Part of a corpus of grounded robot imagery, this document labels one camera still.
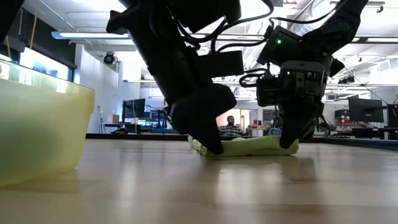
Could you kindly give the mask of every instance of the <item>computer monitor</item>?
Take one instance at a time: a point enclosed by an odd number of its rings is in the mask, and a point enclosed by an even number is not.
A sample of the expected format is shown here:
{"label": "computer monitor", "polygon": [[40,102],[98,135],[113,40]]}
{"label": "computer monitor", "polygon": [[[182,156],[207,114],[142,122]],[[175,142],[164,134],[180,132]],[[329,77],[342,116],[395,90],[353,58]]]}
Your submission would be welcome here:
{"label": "computer monitor", "polygon": [[124,118],[144,118],[145,99],[123,101]]}
{"label": "computer monitor", "polygon": [[381,100],[348,99],[349,119],[352,121],[383,123],[383,105]]}

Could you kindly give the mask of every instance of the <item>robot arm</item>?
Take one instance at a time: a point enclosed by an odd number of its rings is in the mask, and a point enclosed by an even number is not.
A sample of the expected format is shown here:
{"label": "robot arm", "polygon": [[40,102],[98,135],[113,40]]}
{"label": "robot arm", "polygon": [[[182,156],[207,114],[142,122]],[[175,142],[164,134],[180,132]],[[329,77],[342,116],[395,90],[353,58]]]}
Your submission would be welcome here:
{"label": "robot arm", "polygon": [[[216,117],[233,108],[236,100],[229,87],[215,84],[211,78],[242,75],[242,53],[232,51],[199,56],[186,42],[197,46],[206,38],[195,40],[181,36],[176,21],[192,32],[221,17],[225,18],[224,23],[231,25],[241,17],[239,0],[119,1],[127,9],[122,13],[111,12],[107,32],[129,33],[165,96],[168,104],[165,111],[174,128],[182,134],[190,134],[211,152],[221,154],[223,148]],[[258,78],[257,98],[260,106],[279,105],[284,119],[282,147],[289,147],[308,132],[317,114],[322,112],[320,100],[326,79],[344,67],[331,55],[352,40],[367,1],[339,2],[339,10],[321,28],[303,37],[281,27],[267,32],[269,40],[258,62],[280,66],[281,74]],[[279,42],[281,37],[286,45],[277,45],[276,41]],[[307,109],[298,111],[296,106],[306,106]],[[289,128],[298,131],[286,131]]]}

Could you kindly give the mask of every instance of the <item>green cloth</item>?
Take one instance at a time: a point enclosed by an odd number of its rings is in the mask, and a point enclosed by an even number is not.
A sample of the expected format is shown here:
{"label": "green cloth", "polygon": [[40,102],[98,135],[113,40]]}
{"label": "green cloth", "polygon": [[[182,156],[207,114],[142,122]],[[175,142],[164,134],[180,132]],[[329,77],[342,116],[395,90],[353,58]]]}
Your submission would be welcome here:
{"label": "green cloth", "polygon": [[224,153],[214,155],[205,146],[191,136],[188,141],[192,149],[206,157],[218,156],[288,156],[297,153],[299,140],[296,140],[288,149],[279,146],[280,136],[262,136],[258,138],[235,138],[232,141],[222,141]]}

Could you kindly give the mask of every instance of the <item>yellow plastic bowl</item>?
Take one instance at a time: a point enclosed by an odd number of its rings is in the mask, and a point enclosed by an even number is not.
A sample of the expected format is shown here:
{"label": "yellow plastic bowl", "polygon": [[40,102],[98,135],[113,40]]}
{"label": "yellow plastic bowl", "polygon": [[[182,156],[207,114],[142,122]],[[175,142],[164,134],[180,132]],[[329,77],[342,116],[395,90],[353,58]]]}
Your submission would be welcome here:
{"label": "yellow plastic bowl", "polygon": [[93,90],[0,60],[0,186],[73,170]]}

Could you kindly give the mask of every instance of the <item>wooden table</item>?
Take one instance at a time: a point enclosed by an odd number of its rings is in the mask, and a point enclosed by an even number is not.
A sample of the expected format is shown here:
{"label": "wooden table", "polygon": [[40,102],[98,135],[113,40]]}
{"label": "wooden table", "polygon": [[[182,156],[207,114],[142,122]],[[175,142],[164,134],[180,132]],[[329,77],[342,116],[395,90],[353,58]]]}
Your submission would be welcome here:
{"label": "wooden table", "polygon": [[397,223],[398,154],[301,144],[206,159],[187,142],[87,140],[77,170],[0,189],[0,223]]}

